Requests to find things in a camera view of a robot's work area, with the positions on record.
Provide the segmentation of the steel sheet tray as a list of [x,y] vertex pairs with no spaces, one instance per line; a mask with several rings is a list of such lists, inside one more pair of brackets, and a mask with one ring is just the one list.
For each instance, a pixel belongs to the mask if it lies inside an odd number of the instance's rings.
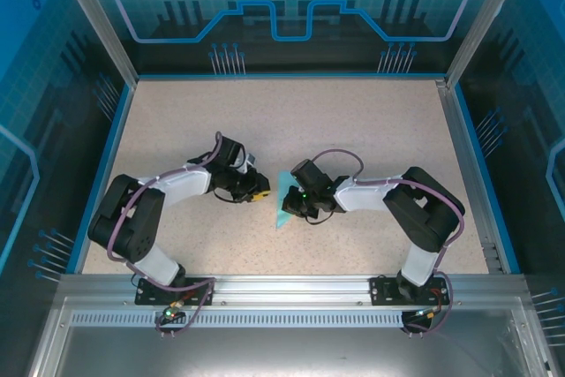
[[[269,309],[208,308],[203,311]],[[295,309],[275,311],[378,311]],[[400,328],[76,328],[48,318],[26,377],[565,377],[522,306],[455,309],[433,332]]]

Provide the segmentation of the light blue paper sheet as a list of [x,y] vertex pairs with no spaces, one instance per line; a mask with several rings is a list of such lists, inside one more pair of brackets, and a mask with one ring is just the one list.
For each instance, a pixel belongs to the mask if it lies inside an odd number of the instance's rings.
[[283,211],[283,201],[291,187],[299,187],[296,179],[289,171],[281,171],[277,178],[277,208],[275,228],[279,230],[292,217],[292,214]]

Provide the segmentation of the aluminium mounting rail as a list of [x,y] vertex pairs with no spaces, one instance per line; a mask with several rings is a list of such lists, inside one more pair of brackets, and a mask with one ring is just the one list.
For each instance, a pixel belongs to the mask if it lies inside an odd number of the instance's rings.
[[[521,275],[452,275],[452,306],[509,309],[531,302]],[[212,306],[232,309],[367,308],[376,291],[366,275],[221,275]],[[54,303],[76,308],[127,307],[134,288],[127,275],[65,275]]]

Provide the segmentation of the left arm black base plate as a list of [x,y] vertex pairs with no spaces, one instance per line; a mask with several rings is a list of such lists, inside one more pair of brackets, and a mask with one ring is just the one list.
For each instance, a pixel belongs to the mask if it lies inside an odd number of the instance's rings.
[[183,292],[163,290],[151,284],[147,279],[140,278],[137,283],[134,304],[166,306],[182,301],[184,305],[197,306],[207,294],[207,289],[208,285],[205,284],[198,289]]

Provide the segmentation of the aluminium frame post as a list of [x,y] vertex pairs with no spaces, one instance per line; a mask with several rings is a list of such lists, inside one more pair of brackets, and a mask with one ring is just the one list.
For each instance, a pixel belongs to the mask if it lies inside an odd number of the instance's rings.
[[446,74],[445,88],[454,90],[506,0],[485,0]]
[[116,66],[124,82],[135,89],[139,81],[132,61],[128,57],[122,42],[110,23],[109,17],[99,0],[77,0],[89,23],[100,38],[103,47]]

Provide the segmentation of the aluminium side rail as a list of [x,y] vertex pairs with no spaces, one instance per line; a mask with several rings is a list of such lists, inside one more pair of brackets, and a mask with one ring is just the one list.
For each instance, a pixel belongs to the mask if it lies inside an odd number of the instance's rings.
[[444,79],[437,79],[435,83],[469,203],[468,218],[465,221],[474,223],[488,273],[507,274],[506,256],[500,253],[499,249],[501,242],[499,228],[491,210],[491,202],[488,199],[460,102]]

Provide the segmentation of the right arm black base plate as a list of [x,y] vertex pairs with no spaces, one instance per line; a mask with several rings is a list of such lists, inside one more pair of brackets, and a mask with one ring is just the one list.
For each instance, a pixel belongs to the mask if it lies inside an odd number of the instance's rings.
[[432,276],[423,286],[416,286],[401,275],[379,275],[369,280],[373,306],[449,305],[450,296],[444,278]]

